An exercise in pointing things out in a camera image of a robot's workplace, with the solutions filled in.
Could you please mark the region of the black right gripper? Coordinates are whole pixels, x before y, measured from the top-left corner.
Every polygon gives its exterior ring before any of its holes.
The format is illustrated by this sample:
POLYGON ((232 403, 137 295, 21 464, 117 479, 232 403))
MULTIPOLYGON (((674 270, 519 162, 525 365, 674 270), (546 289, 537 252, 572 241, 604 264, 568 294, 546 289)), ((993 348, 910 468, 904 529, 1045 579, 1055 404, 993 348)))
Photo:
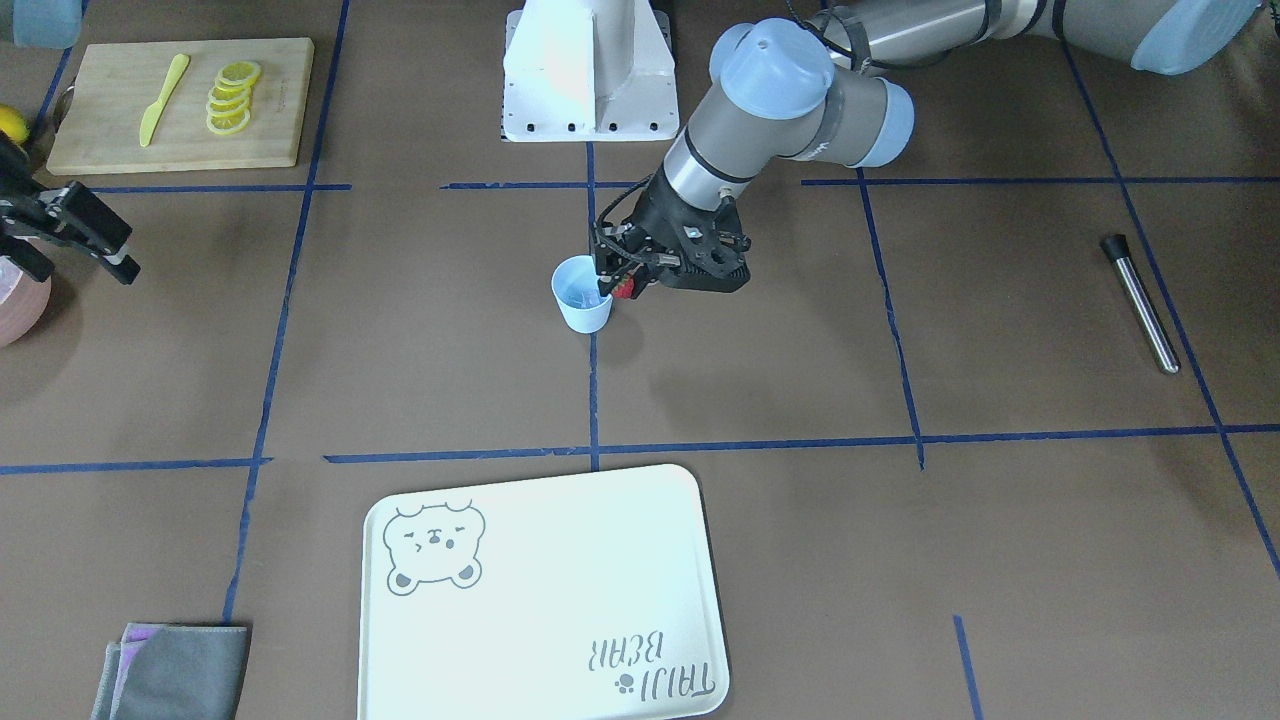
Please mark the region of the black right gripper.
POLYGON ((132 227, 78 181, 59 190, 36 182, 24 150, 1 137, 1 255, 27 277, 47 281, 55 265, 32 242, 76 249, 122 284, 134 282, 132 227))

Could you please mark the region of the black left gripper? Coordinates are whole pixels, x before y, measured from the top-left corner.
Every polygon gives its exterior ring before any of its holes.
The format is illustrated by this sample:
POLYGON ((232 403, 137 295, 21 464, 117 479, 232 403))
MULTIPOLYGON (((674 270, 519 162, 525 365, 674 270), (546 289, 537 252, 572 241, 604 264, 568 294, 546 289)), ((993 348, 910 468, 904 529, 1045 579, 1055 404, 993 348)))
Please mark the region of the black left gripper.
POLYGON ((713 209, 686 202, 666 176, 648 176, 609 202, 591 225, 591 258, 599 291, 613 291, 628 275, 635 297, 652 284, 672 290, 732 293, 750 279, 732 190, 713 193, 713 209))

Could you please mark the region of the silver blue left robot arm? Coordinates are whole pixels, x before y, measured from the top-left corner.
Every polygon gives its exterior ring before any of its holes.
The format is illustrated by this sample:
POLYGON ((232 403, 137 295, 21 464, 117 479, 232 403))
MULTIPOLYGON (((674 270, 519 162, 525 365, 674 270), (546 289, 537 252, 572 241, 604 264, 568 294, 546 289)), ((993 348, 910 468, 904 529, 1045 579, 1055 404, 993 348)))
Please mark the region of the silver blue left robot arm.
POLYGON ((634 186, 632 211, 599 217, 591 259, 604 296, 650 284, 732 293, 751 246, 737 210, 776 158, 883 167, 915 126, 891 70, 922 69, 991 40, 1055 38, 1135 70, 1179 76, 1222 51, 1257 1, 854 1, 810 19, 731 27, 710 54, 710 87, 662 164, 634 186))

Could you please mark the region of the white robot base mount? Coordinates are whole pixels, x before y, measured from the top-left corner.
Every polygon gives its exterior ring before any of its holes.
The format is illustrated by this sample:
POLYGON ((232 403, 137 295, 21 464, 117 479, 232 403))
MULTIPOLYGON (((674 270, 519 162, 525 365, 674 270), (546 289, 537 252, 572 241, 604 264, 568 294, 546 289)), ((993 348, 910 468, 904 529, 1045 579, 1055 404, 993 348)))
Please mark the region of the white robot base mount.
POLYGON ((500 135, 515 143, 678 133, 667 12, 653 1, 526 1, 506 17, 500 135))

